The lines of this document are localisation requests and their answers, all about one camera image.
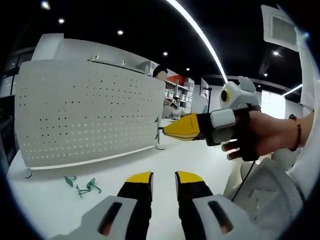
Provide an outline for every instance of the orange bracelet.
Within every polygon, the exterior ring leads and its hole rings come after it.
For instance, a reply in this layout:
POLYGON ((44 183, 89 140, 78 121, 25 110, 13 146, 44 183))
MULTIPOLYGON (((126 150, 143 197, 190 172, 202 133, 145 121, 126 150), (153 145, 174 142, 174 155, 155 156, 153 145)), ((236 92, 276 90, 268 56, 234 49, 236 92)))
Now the orange bracelet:
POLYGON ((295 116, 292 118, 292 120, 295 121, 297 127, 298 127, 298 137, 296 138, 296 142, 295 142, 295 145, 293 148, 289 148, 289 150, 291 152, 294 152, 295 150, 297 150, 297 148, 299 147, 299 144, 301 142, 301 124, 300 124, 300 121, 299 119, 295 116))

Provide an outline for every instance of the black ceiling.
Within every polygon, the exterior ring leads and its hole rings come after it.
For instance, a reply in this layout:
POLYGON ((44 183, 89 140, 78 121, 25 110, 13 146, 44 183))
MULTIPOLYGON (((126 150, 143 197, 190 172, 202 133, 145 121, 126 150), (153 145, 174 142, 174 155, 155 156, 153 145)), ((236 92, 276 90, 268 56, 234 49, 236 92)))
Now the black ceiling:
MULTIPOLYGON (((49 1, 28 24, 17 48, 36 46, 43 33, 111 45, 163 64, 196 82, 220 71, 208 49, 187 21, 165 0, 49 1), (58 24, 64 18, 65 24, 58 24), (124 34, 117 35, 122 29, 124 34)), ((263 39, 261 5, 273 1, 180 0, 215 49, 225 74, 276 83, 290 89, 302 83, 299 54, 263 39), (277 50, 281 56, 274 57, 277 50)), ((221 85, 219 78, 206 78, 221 85)), ((285 90, 261 84, 262 89, 285 90)))

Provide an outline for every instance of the perforated panel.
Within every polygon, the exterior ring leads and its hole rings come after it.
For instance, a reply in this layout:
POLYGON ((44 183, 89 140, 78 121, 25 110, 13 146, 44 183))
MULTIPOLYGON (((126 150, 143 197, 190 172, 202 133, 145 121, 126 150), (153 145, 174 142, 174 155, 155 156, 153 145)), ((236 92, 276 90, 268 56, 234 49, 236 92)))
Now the perforated panel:
POLYGON ((80 163, 157 144, 163 81, 63 60, 25 62, 18 78, 15 127, 27 167, 80 163))

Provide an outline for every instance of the white table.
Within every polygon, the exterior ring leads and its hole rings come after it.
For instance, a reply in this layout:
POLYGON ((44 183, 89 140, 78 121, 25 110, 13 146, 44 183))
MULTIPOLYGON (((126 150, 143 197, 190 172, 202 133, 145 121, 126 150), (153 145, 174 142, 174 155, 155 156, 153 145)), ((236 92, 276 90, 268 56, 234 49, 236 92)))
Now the white table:
MULTIPOLYGON (((162 120, 163 126, 168 123, 168 120, 162 120)), ((24 178, 28 170, 19 151, 7 177, 22 211, 47 239, 76 229, 84 213, 107 196, 116 196, 131 175, 152 171, 152 217, 147 239, 184 239, 178 216, 175 171, 195 173, 205 180, 213 194, 223 194, 233 164, 227 160, 221 146, 208 147, 204 140, 179 141, 162 134, 160 143, 165 150, 151 148, 90 164, 34 170, 29 179, 24 178), (75 184, 81 189, 95 178, 102 193, 93 190, 81 199, 75 187, 70 187, 63 176, 77 176, 75 184)))

